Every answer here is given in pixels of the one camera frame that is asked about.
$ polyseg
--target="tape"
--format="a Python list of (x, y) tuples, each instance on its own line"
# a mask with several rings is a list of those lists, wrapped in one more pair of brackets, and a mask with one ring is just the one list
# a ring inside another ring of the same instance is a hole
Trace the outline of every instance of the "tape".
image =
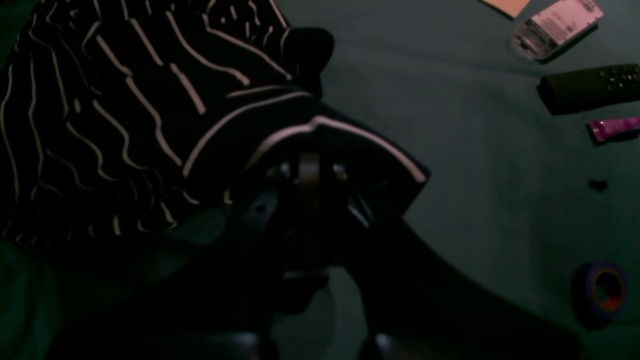
[(617, 318), (627, 305), (627, 276), (608, 261), (588, 263), (573, 277), (573, 309), (588, 329), (601, 329)]

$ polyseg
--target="striped fabric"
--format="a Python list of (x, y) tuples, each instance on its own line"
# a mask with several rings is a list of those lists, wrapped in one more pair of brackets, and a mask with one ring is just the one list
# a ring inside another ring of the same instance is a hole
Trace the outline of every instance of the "striped fabric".
[(332, 49), (274, 0), (43, 1), (0, 77), (2, 237), (171, 229), (309, 146), (404, 211), (428, 171), (320, 101)]

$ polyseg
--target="label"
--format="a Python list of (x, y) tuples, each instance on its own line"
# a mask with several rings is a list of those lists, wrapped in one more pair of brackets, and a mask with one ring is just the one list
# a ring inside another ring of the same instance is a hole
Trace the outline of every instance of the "label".
[(593, 0), (560, 0), (531, 18), (558, 45), (569, 41), (604, 16)]
[(600, 124), (605, 133), (611, 136), (624, 131), (640, 129), (640, 118), (631, 117), (623, 120), (601, 121)]

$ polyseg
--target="paper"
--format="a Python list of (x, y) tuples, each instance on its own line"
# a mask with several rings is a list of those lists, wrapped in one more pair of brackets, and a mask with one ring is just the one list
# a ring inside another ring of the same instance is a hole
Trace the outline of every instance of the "paper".
[(510, 17), (516, 17), (529, 4), (530, 0), (483, 0)]

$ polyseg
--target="purple tube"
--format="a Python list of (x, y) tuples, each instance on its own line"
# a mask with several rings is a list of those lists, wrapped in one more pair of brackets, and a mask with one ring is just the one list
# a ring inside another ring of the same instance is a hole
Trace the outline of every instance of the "purple tube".
[(640, 117), (626, 119), (592, 120), (589, 121), (591, 131), (599, 142), (606, 141), (612, 136), (626, 133), (627, 131), (640, 130)]

